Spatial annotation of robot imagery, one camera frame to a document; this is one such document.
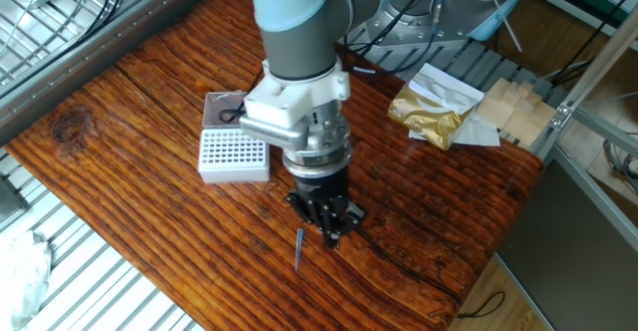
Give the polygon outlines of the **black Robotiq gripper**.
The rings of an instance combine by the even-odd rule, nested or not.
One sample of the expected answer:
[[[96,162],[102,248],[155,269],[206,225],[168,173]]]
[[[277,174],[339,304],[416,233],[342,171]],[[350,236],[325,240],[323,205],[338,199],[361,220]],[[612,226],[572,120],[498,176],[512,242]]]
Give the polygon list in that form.
[[[350,201],[348,168],[324,177],[295,175],[295,190],[285,200],[308,224],[324,233],[324,245],[333,249],[340,238],[360,227],[367,210]]]

